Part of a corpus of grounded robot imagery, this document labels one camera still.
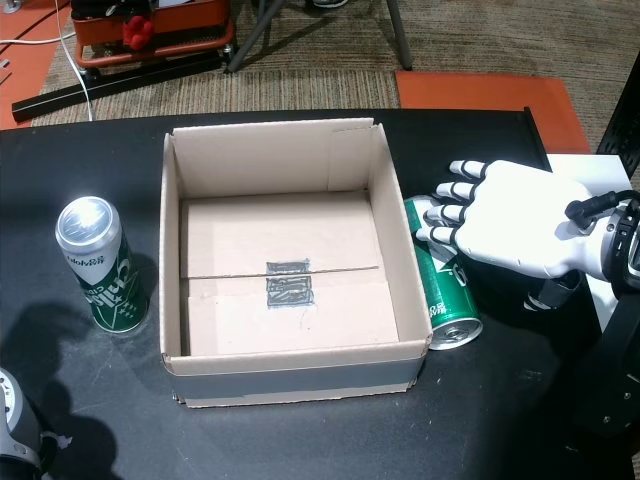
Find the can lid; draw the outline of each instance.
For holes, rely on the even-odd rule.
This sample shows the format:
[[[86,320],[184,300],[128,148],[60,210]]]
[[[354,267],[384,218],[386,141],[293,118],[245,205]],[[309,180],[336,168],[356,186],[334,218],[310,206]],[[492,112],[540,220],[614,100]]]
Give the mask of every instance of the can lid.
[[[78,253],[86,251],[92,245],[97,247],[98,243],[104,244],[116,233],[111,228],[115,216],[117,213],[111,204],[102,198],[78,198],[67,205],[58,217],[58,242],[61,247]]]
[[[482,322],[477,318],[460,318],[433,329],[431,350],[449,350],[469,343],[482,332]]]

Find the robot finger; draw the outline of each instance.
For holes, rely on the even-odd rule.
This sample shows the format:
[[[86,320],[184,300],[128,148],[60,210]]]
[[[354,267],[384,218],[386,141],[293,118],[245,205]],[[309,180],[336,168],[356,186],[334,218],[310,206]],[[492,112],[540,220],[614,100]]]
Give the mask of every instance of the robot finger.
[[[465,182],[441,183],[436,187],[436,193],[440,197],[450,197],[460,202],[466,200],[473,201],[473,194],[476,187],[477,185]]]
[[[465,219],[467,207],[462,205],[439,205],[427,210],[425,220],[431,222],[462,223]]]
[[[475,160],[456,160],[451,162],[449,170],[467,178],[484,178],[488,166],[488,163]]]
[[[457,228],[427,227],[416,232],[416,238],[423,242],[435,242],[442,245],[454,245]]]

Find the aluminum can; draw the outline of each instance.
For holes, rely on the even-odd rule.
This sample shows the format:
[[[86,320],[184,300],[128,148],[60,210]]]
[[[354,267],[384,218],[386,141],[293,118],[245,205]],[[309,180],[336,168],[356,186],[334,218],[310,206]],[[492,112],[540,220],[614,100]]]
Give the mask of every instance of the aluminum can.
[[[56,239],[98,326],[114,333],[138,326],[149,301],[115,207],[99,197],[74,200],[58,217]]]
[[[427,195],[411,197],[404,202],[433,328],[429,348],[448,350],[469,343],[480,335],[482,322],[456,250],[448,245],[415,238],[415,232],[420,228],[446,226],[426,220],[427,210],[438,205],[437,200]]]

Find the black cable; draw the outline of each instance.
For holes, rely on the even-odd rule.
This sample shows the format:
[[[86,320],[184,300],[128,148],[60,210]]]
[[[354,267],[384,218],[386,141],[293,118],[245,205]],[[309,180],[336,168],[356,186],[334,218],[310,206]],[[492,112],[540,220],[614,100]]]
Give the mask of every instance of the black cable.
[[[62,5],[60,5],[59,10],[62,10],[64,7],[66,7],[67,5],[69,5],[69,3],[71,3],[71,0],[67,0],[66,3],[63,3]],[[34,22],[33,24],[31,24],[31,26],[29,26],[27,29],[23,30],[22,33],[20,33],[17,37],[13,38],[12,40],[20,40],[22,37],[24,37],[27,33],[29,33],[31,30],[33,30],[34,28],[36,28],[38,25],[40,25],[42,22],[44,22],[47,18],[49,18],[52,15],[55,15],[56,11],[55,9],[50,11],[49,13],[47,13],[45,16],[43,16],[40,20],[37,20],[36,22]],[[9,48],[11,45],[15,45],[13,43],[9,43],[7,45],[5,45],[4,47],[0,48],[0,54],[2,52],[4,52],[7,48]]]
[[[636,200],[640,202],[640,192],[636,192],[635,190],[623,190],[617,193],[611,191],[582,202],[575,200],[567,205],[564,213],[578,228],[585,230],[591,225],[596,215],[610,208],[617,207],[623,200]]]

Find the can label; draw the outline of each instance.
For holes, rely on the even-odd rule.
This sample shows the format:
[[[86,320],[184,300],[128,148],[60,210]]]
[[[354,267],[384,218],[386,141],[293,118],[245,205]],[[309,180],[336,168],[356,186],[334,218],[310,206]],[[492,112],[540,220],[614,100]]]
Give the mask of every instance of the can label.
[[[412,199],[405,201],[405,209],[411,233],[427,226]],[[455,250],[432,242],[414,242],[414,249],[434,330],[455,320],[477,319],[478,311]]]
[[[89,255],[65,257],[91,305],[96,323],[109,332],[126,332],[138,325],[148,301],[124,236]]]

